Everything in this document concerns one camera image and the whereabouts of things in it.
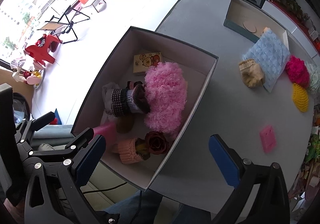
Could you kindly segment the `dark red fabric rose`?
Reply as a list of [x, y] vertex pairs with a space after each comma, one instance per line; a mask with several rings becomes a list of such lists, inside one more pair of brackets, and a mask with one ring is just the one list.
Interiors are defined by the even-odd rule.
[[162, 132], [151, 131], [145, 136], [148, 150], [153, 155], [167, 154], [170, 150], [170, 143]]

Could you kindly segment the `fluffy pink plush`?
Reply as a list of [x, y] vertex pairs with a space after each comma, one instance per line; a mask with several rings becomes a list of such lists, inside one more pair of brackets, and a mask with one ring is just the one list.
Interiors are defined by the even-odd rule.
[[161, 62], [150, 67], [145, 74], [145, 96], [150, 106], [144, 117], [146, 126], [175, 140], [187, 102], [187, 82], [178, 63]]

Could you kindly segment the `dark striped purple sock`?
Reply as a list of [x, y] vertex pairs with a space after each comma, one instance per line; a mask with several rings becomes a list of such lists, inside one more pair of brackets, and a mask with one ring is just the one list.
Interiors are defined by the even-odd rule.
[[145, 96], [145, 88], [142, 84], [136, 84], [133, 89], [114, 89], [111, 95], [111, 102], [111, 111], [115, 117], [150, 112], [150, 106]]

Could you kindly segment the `yellow cartoon tissue pack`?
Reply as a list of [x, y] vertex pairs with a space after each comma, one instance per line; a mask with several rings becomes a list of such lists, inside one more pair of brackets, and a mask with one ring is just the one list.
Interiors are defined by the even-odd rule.
[[163, 62], [161, 52], [143, 53], [133, 56], [133, 73], [144, 74], [149, 67], [156, 67]]

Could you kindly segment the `plush toys on floor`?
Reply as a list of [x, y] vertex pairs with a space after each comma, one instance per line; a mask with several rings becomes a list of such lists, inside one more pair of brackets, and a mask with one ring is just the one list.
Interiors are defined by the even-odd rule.
[[33, 65], [29, 70], [23, 69], [26, 59], [20, 58], [12, 60], [10, 68], [13, 71], [12, 78], [16, 82], [22, 82], [37, 89], [44, 78], [45, 67], [37, 61], [33, 61]]

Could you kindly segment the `yellow foam net sleeve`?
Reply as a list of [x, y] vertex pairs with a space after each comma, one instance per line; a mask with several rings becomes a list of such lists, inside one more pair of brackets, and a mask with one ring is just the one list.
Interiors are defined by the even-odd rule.
[[292, 100], [300, 112], [307, 112], [309, 107], [309, 95], [299, 84], [293, 84]]

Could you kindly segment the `mustard round pad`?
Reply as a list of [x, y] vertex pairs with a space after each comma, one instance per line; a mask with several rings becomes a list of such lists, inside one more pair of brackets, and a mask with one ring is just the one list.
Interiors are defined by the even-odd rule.
[[116, 130], [120, 134], [126, 134], [132, 130], [134, 124], [135, 124], [135, 117], [132, 115], [118, 117]]

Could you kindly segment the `red plastic stool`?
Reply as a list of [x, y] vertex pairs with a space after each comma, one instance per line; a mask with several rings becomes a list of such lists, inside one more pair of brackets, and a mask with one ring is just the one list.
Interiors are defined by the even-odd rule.
[[55, 58], [48, 53], [49, 47], [52, 43], [60, 44], [62, 42], [57, 36], [47, 34], [43, 34], [37, 42], [39, 43], [38, 45], [29, 45], [24, 49], [24, 52], [41, 65], [46, 65], [45, 61], [53, 64]]

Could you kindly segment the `magenta fluffy ball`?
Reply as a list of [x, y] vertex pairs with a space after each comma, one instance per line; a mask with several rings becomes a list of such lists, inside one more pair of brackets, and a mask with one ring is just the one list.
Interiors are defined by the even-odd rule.
[[285, 71], [292, 83], [307, 88], [310, 82], [310, 74], [303, 60], [291, 55], [285, 66]]

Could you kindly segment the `light blue dotted cloth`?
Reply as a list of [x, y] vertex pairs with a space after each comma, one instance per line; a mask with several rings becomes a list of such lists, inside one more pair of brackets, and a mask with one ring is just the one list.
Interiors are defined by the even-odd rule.
[[258, 41], [242, 55], [243, 60], [253, 59], [265, 74], [264, 88], [270, 93], [290, 59], [290, 51], [281, 39], [266, 28]]

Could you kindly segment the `white green fluffy item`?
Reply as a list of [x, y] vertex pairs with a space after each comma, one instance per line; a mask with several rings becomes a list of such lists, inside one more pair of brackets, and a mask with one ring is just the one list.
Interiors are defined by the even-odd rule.
[[311, 94], [316, 94], [319, 91], [319, 85], [320, 85], [319, 68], [316, 65], [309, 62], [305, 62], [305, 66], [310, 76], [308, 90]]

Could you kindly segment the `large open grey box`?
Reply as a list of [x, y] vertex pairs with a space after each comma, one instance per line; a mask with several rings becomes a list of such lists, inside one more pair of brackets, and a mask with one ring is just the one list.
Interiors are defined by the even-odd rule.
[[94, 79], [71, 132], [110, 126], [102, 161], [146, 190], [183, 136], [217, 61], [184, 41], [130, 27]]

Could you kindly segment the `folding black chair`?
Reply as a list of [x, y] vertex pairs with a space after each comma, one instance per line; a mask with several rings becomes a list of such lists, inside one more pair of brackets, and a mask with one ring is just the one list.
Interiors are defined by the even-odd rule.
[[52, 15], [37, 30], [56, 36], [61, 43], [76, 42], [78, 36], [74, 30], [75, 25], [91, 19], [81, 9], [81, 7], [76, 9], [70, 5], [60, 17]]

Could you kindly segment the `round wooden coaster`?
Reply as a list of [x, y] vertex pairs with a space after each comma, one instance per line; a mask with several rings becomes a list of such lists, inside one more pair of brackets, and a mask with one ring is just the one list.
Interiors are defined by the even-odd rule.
[[257, 32], [257, 29], [252, 21], [243, 21], [243, 26], [247, 31], [253, 34]]

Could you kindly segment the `shallow teal box lid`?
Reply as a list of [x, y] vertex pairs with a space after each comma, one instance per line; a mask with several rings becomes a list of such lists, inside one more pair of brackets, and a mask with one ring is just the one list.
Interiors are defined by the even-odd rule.
[[[252, 21], [257, 32], [251, 33], [243, 21]], [[244, 0], [231, 0], [223, 25], [256, 43], [265, 28], [270, 28], [289, 49], [287, 30], [264, 11]]]

